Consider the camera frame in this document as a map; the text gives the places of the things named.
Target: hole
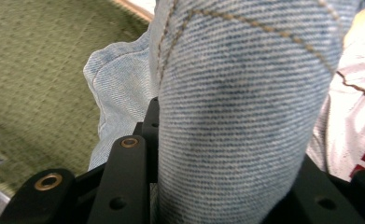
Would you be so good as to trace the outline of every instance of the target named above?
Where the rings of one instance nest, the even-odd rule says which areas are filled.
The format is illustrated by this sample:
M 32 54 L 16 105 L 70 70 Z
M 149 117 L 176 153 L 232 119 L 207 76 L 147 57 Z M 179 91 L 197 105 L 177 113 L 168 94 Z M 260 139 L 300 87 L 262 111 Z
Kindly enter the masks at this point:
M 35 189 L 40 191 L 54 189 L 55 187 L 59 186 L 62 181 L 62 175 L 59 175 L 57 173 L 48 174 L 36 181 Z
M 136 138 L 126 138 L 123 141 L 121 141 L 122 147 L 135 147 L 138 144 L 138 139 Z
M 44 187 L 45 187 L 45 186 L 50 186 L 50 185 L 54 184 L 56 181 L 57 181 L 57 178 L 56 178 L 56 177 L 54 177 L 54 176 L 51 176 L 51 177 L 49 177 L 49 178 L 47 178 L 47 179 L 44 179 L 44 180 L 42 181 L 42 185 L 43 185 Z
M 135 143 L 135 141 L 131 140 L 131 139 L 127 139 L 124 141 L 124 144 L 126 144 L 126 145 L 133 145 L 134 143 Z
M 337 207 L 336 203 L 334 203 L 331 199 L 322 196 L 316 197 L 316 203 L 328 210 L 335 210 Z
M 122 209 L 126 205 L 127 203 L 121 197 L 114 198 L 109 203 L 109 207 L 116 211 Z

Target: jeans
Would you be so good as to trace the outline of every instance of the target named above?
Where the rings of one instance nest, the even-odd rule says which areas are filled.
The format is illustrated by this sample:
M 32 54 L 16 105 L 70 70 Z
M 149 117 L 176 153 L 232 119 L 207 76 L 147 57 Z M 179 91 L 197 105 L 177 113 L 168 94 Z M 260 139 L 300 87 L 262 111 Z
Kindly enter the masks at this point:
M 161 0 L 137 41 L 90 57 L 91 168 L 159 95 L 164 223 L 259 223 L 289 191 L 365 1 Z

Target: fabric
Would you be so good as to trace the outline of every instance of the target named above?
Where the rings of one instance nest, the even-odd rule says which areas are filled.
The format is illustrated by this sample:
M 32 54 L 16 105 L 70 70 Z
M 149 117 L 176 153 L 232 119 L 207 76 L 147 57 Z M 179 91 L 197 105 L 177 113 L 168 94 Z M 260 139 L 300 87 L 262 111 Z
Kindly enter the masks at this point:
M 95 52 L 85 67 L 102 111 L 91 168 L 158 93 L 160 220 L 261 222 L 294 181 L 363 7 L 160 1 L 148 33 Z
M 307 154 L 343 180 L 365 169 L 365 23 L 346 47 L 330 83 Z
M 87 171 L 99 109 L 82 67 L 146 29 L 110 1 L 0 1 L 0 190 L 49 168 Z

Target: orange stitching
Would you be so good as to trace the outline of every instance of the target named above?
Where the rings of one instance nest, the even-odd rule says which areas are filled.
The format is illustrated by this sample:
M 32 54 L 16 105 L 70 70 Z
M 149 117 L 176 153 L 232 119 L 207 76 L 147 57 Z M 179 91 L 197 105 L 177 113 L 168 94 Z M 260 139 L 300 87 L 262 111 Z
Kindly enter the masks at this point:
M 168 26 L 170 24 L 170 18 L 171 18 L 171 15 L 173 15 L 173 13 L 175 11 L 177 3 L 178 3 L 178 0 L 174 0 L 173 6 L 171 7 L 170 12 L 168 13 L 168 16 L 167 16 L 167 20 L 165 21 L 164 32 L 161 35 L 161 39 L 160 39 L 159 47 L 158 47 L 158 63 L 157 63 L 156 71 L 159 70 L 159 66 L 160 66 L 161 43 L 168 33 Z
M 343 43 L 343 24 L 340 21 L 339 14 L 337 13 L 336 10 L 334 10 L 332 7 L 330 7 L 330 5 L 328 5 L 326 0 L 318 0 L 318 4 L 321 7 L 324 7 L 327 10 L 328 14 L 330 14 L 333 17 L 333 19 L 337 22 L 337 26 L 339 27 L 339 30 L 340 30 L 339 37 L 341 38 L 342 43 Z
M 322 54 L 320 52 L 314 50 L 314 47 L 312 45 L 305 44 L 302 39 L 300 39 L 296 36 L 293 36 L 292 34 L 290 34 L 288 32 L 280 31 L 280 30 L 278 30 L 276 28 L 273 28 L 271 26 L 262 24 L 258 21 L 255 21 L 253 19 L 248 19 L 248 18 L 245 18 L 245 17 L 242 17 L 242 16 L 235 16 L 235 15 L 231 15 L 231 14 L 226 14 L 226 13 L 221 13 L 221 12 L 216 12 L 216 11 L 208 11 L 208 10 L 203 10 L 203 9 L 202 10 L 194 10 L 193 9 L 189 12 L 188 17 L 184 20 L 184 22 L 182 24 L 182 27 L 178 30 L 178 32 L 176 33 L 176 36 L 173 39 L 173 42 L 171 43 L 170 50 L 168 50 L 168 53 L 165 57 L 164 65 L 163 65 L 162 70 L 161 70 L 161 75 L 160 75 L 161 81 L 162 81 L 162 77 L 163 77 L 163 74 L 164 74 L 165 67 L 168 64 L 168 59 L 171 55 L 171 52 L 174 49 L 174 46 L 176 45 L 176 42 L 178 41 L 179 37 L 182 36 L 183 32 L 185 31 L 185 29 L 186 29 L 188 23 L 190 22 L 191 18 L 193 17 L 193 15 L 196 15 L 196 14 L 202 14 L 202 15 L 211 16 L 211 17 L 220 17 L 220 18 L 222 18 L 224 20 L 227 20 L 227 21 L 238 20 L 238 21 L 241 21 L 241 22 L 248 23 L 253 27 L 259 27 L 265 32 L 278 33 L 282 37 L 290 38 L 293 42 L 304 46 L 304 48 L 308 52 L 310 52 L 314 56 L 316 56 L 327 67 L 328 71 L 331 74 L 333 74 L 333 72 L 334 72 L 334 69 L 328 64 L 328 62 L 325 60 L 325 58 L 322 56 Z

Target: denim seam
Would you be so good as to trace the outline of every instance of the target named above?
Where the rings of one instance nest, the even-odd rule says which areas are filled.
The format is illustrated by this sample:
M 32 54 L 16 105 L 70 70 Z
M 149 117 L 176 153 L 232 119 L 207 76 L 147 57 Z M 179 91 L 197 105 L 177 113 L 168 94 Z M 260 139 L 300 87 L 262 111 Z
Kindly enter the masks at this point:
M 343 24 L 342 22 L 340 21 L 340 16 L 339 16 L 339 13 L 337 13 L 337 11 L 335 9 L 333 9 L 326 0 L 318 0 L 318 4 L 321 6 L 321 7 L 324 7 L 328 14 L 330 14 L 333 19 L 336 21 L 337 23 L 337 26 L 339 27 L 339 37 L 340 39 L 342 40 L 341 43 L 343 43 Z
M 98 74 L 101 72 L 101 70 L 107 66 L 108 64 L 110 63 L 113 63 L 114 61 L 116 61 L 117 59 L 119 59 L 120 57 L 123 57 L 123 56 L 126 56 L 126 55 L 129 55 L 129 54 L 134 54 L 134 53 L 138 53 L 138 52 L 142 52 L 146 49 L 148 49 L 149 47 L 146 47 L 144 49 L 140 49 L 140 50 L 136 50 L 136 51 L 131 51 L 131 52 L 126 52 L 124 54 L 120 54 L 118 57 L 112 59 L 111 61 L 107 62 L 107 63 L 104 63 L 101 68 L 98 69 L 98 71 L 95 73 L 95 76 L 92 78 L 92 81 L 91 81 L 91 85 L 92 85 L 92 88 L 94 90 L 94 95 L 95 97 L 98 99 L 98 104 L 99 104 L 99 107 L 100 107 L 100 111 L 104 114 L 104 123 L 100 125 L 99 129 L 98 129 L 98 133 L 100 133 L 103 128 L 105 127 L 105 124 L 106 124 L 106 113 L 105 113 L 105 110 L 104 110 L 104 107 L 103 107 L 103 104 L 101 103 L 101 100 L 100 100 L 100 97 L 98 96 L 98 93 L 96 91 L 96 88 L 94 86 L 94 81 L 95 79 L 97 78 Z
M 177 4 L 178 4 L 178 0 L 174 0 L 173 6 L 171 7 L 170 11 L 168 12 L 168 16 L 167 16 L 167 19 L 165 21 L 164 31 L 162 32 L 161 39 L 160 39 L 159 46 L 158 46 L 158 61 L 157 61 L 157 67 L 156 67 L 156 74 L 159 71 L 159 66 L 160 66 L 161 43 L 162 43 L 162 41 L 164 40 L 165 36 L 168 33 L 168 26 L 170 25 L 170 19 L 171 19 L 171 16 L 173 15 L 173 13 L 176 9 Z
M 209 11 L 209 10 L 204 10 L 204 9 L 191 9 L 190 12 L 189 12 L 188 17 L 183 21 L 181 28 L 176 32 L 176 35 L 175 35 L 175 37 L 174 37 L 174 39 L 171 43 L 170 50 L 168 50 L 168 53 L 165 56 L 164 65 L 163 65 L 163 67 L 161 69 L 161 73 L 160 73 L 160 81 L 162 81 L 162 77 L 164 75 L 165 67 L 168 64 L 168 59 L 171 55 L 171 52 L 174 49 L 174 46 L 176 45 L 177 41 L 179 40 L 179 37 L 182 36 L 183 32 L 185 31 L 186 27 L 188 26 L 188 23 L 190 22 L 191 18 L 194 15 L 204 15 L 204 16 L 218 17 L 218 18 L 224 19 L 226 21 L 237 20 L 237 21 L 240 21 L 240 22 L 243 22 L 243 23 L 248 23 L 253 27 L 259 27 L 264 32 L 267 32 L 267 33 L 277 33 L 281 37 L 289 38 L 293 42 L 295 42 L 296 44 L 299 44 L 299 45 L 303 46 L 308 52 L 310 52 L 311 54 L 316 56 L 322 62 L 322 64 L 325 65 L 325 67 L 328 69 L 330 74 L 333 74 L 333 71 L 335 70 L 328 64 L 328 62 L 325 60 L 324 56 L 322 56 L 322 54 L 320 52 L 316 51 L 312 45 L 305 44 L 304 41 L 301 38 L 298 38 L 297 36 L 294 36 L 293 34 L 291 34 L 289 32 L 278 30 L 278 29 L 273 28 L 269 25 L 262 24 L 258 21 L 255 21 L 254 19 L 248 19 L 248 18 L 243 17 L 243 16 L 237 16 L 237 15 L 232 15 L 232 14 L 222 13 L 222 12 L 217 12 L 217 11 Z

